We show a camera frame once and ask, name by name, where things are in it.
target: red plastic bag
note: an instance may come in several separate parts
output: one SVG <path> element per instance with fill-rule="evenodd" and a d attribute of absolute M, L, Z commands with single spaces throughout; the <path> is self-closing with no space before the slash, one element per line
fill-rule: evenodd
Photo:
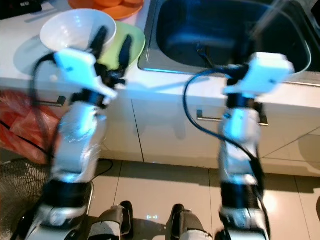
<path fill-rule="evenodd" d="M 48 130 L 46 144 L 51 144 L 59 119 L 47 106 L 41 106 L 40 112 Z M 43 134 L 32 110 L 30 98 L 26 94 L 11 90 L 1 91 L 0 120 L 1 148 L 22 155 L 32 162 L 46 163 L 45 153 L 28 142 L 47 151 L 44 149 Z"/>

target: black cord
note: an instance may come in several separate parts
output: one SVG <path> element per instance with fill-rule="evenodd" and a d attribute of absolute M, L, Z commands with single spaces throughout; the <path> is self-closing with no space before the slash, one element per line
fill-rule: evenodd
<path fill-rule="evenodd" d="M 218 134 L 216 132 L 210 131 L 210 130 L 200 126 L 193 119 L 193 117 L 191 116 L 191 114 L 189 112 L 189 109 L 188 109 L 187 91 L 188 91 L 189 85 L 192 82 L 196 81 L 197 78 L 199 78 L 201 76 L 206 76 L 206 75 L 215 74 L 215 73 L 226 74 L 227 73 L 226 71 L 227 71 L 227 69 L 225 67 L 223 67 L 223 66 L 215 66 L 212 69 L 204 70 L 202 72 L 199 72 L 198 74 L 193 76 L 189 81 L 187 81 L 185 83 L 184 90 L 183 90 L 183 97 L 182 97 L 183 109 L 184 109 L 185 115 L 188 118 L 188 120 L 190 121 L 190 123 L 193 126 L 195 126 L 197 129 L 199 129 L 200 131 L 202 131 L 202 132 L 204 132 L 204 133 L 206 133 L 208 135 L 211 135 L 211 136 L 219 139 L 220 141 L 225 141 L 225 142 L 228 142 L 228 143 L 234 145 L 235 147 L 241 149 L 250 158 L 250 165 L 252 167 L 252 171 L 253 171 L 254 175 L 256 176 L 257 182 L 258 182 L 258 189 L 256 190 L 255 195 L 256 195 L 256 197 L 258 198 L 258 200 L 259 200 L 259 202 L 261 204 L 261 208 L 262 208 L 262 211 L 263 211 L 263 214 L 264 214 L 264 217 L 265 217 L 266 230 L 267 230 L 268 236 L 270 238 L 270 236 L 271 236 L 270 222 L 269 222 L 268 212 L 267 212 L 267 209 L 266 209 L 266 206 L 264 204 L 263 197 L 262 197 L 263 189 L 264 189 L 264 184 L 263 184 L 264 173 L 262 171 L 261 163 L 259 161 L 259 155 L 257 155 L 258 157 L 255 157 L 254 155 L 251 154 L 251 152 L 249 152 L 247 149 L 245 149 L 239 143 L 237 143 L 237 142 L 235 142 L 235 141 L 233 141 L 233 140 L 231 140 L 231 139 L 229 139 L 229 138 L 227 138 L 227 137 L 225 137 L 223 135 L 220 135 L 220 134 Z"/>
<path fill-rule="evenodd" d="M 7 125 L 6 123 L 4 123 L 2 120 L 0 120 L 0 124 L 3 125 L 5 128 L 7 128 L 8 130 L 10 130 L 10 126 Z M 33 143 L 32 141 L 22 137 L 22 136 L 19 136 L 19 135 L 16 135 L 18 138 L 24 140 L 25 142 L 27 142 L 28 144 L 31 144 L 32 146 L 34 146 L 35 148 L 39 149 L 41 152 L 43 152 L 44 154 L 48 154 L 43 148 L 41 148 L 40 146 L 38 146 L 37 144 Z"/>
<path fill-rule="evenodd" d="M 36 64 L 34 65 L 33 70 L 32 70 L 32 79 L 31 79 L 30 85 L 29 85 L 29 95 L 31 98 L 31 106 L 32 106 L 32 110 L 33 110 L 35 118 L 36 118 L 36 122 L 38 124 L 40 131 L 42 132 L 43 148 L 47 152 L 47 156 L 48 156 L 47 157 L 47 164 L 51 165 L 52 152 L 50 152 L 50 150 L 52 148 L 51 145 L 55 142 L 56 139 L 53 138 L 52 144 L 51 145 L 48 144 L 48 139 L 49 139 L 48 132 L 49 131 L 48 131 L 47 125 L 45 124 L 45 121 L 43 119 L 41 110 L 39 108 L 39 97 L 38 97 L 38 92 L 36 89 L 36 78 L 37 78 L 37 74 L 38 74 L 38 69 L 42 63 L 47 62 L 47 61 L 51 61 L 51 62 L 56 63 L 53 52 L 40 58 L 36 62 Z"/>
<path fill-rule="evenodd" d="M 247 149 L 245 149 L 243 146 L 241 146 L 239 143 L 223 136 L 220 135 L 216 132 L 210 131 L 202 126 L 200 126 L 191 116 L 189 109 L 188 109 L 188 104 L 187 104 L 187 91 L 189 88 L 189 85 L 194 82 L 195 80 L 197 80 L 197 78 L 201 77 L 201 76 L 205 76 L 205 75 L 210 75 L 210 74 L 215 74 L 215 73 L 225 73 L 225 68 L 221 67 L 221 66 L 216 66 L 215 68 L 209 69 L 209 70 L 205 70 L 202 72 L 199 72 L 198 74 L 196 74 L 195 76 L 193 76 L 189 81 L 186 82 L 185 86 L 184 86 L 184 90 L 183 90 L 183 97 L 182 97 L 182 102 L 183 102 L 183 109 L 185 112 L 186 117 L 188 118 L 188 120 L 190 121 L 190 123 L 192 123 L 193 126 L 195 126 L 197 129 L 199 129 L 200 131 L 209 134 L 217 139 L 219 139 L 220 141 L 225 141 L 228 142 L 234 146 L 236 146 L 237 148 L 241 149 L 252 161 L 256 160 L 256 157 L 253 156 L 251 154 L 251 152 L 249 152 Z"/>
<path fill-rule="evenodd" d="M 259 200 L 259 202 L 260 202 L 260 205 L 261 205 L 261 208 L 262 208 L 262 211 L 263 211 L 263 214 L 264 214 L 266 233 L 268 234 L 269 239 L 271 239 L 270 220 L 269 220 L 267 208 L 266 208 L 266 206 L 265 206 L 265 204 L 264 204 L 263 197 L 262 197 L 261 194 L 259 193 L 259 190 L 258 190 L 258 189 L 256 189 L 256 190 L 254 191 L 254 193 L 255 193 L 255 196 L 258 198 L 258 200 Z"/>
<path fill-rule="evenodd" d="M 57 125 L 56 125 L 56 127 L 54 129 L 54 133 L 53 133 L 53 136 L 52 136 L 52 142 L 51 142 L 51 144 L 49 146 L 49 149 L 48 149 L 48 152 L 47 152 L 47 155 L 46 155 L 46 162 L 48 164 L 50 164 L 50 165 L 52 163 L 52 158 L 55 157 L 56 141 L 57 141 L 57 137 L 59 135 L 60 122 L 61 122 L 61 119 L 58 121 L 58 123 L 57 123 Z"/>
<path fill-rule="evenodd" d="M 99 159 L 98 162 L 103 162 L 103 161 L 108 161 L 109 163 L 111 163 L 111 166 L 110 166 L 107 170 L 105 170 L 105 171 L 99 173 L 98 175 L 94 176 L 94 178 L 92 178 L 92 180 L 94 180 L 94 179 L 96 179 L 97 177 L 99 177 L 99 176 L 101 176 L 101 175 L 109 172 L 109 171 L 114 167 L 114 162 L 113 162 L 112 160 L 101 158 L 101 159 Z"/>

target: green plate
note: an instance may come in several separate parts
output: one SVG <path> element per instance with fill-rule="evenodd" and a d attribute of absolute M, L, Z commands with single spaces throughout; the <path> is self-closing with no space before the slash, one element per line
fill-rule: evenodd
<path fill-rule="evenodd" d="M 119 67 L 119 54 L 121 47 L 126 39 L 126 36 L 130 34 L 132 36 L 132 45 L 130 51 L 129 67 L 140 57 L 145 44 L 145 34 L 137 27 L 115 21 L 116 34 L 111 46 L 104 52 L 99 59 L 100 64 L 106 65 L 109 69 L 117 69 Z"/>

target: leg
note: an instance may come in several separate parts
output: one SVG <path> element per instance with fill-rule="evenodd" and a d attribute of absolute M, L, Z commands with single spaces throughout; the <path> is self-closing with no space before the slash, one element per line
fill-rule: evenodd
<path fill-rule="evenodd" d="M 171 240 L 212 240 L 199 218 L 182 204 L 176 204 L 171 213 Z"/>
<path fill-rule="evenodd" d="M 92 224 L 89 240 L 132 238 L 134 235 L 133 219 L 133 208 L 129 201 L 112 206 Z"/>

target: sink basin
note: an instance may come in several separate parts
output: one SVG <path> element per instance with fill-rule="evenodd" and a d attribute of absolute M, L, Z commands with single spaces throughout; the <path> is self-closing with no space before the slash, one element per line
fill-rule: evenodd
<path fill-rule="evenodd" d="M 269 7 L 251 0 L 151 0 L 145 27 L 148 44 L 138 65 L 160 72 L 202 71 L 208 66 L 197 53 L 200 43 L 217 65 L 246 62 L 254 52 L 284 54 L 296 73 L 304 72 L 291 80 L 308 83 L 305 73 L 320 72 L 320 38 L 295 1 L 286 4 L 245 54 L 241 52 Z M 312 82 L 320 84 L 320 75 L 318 79 Z"/>

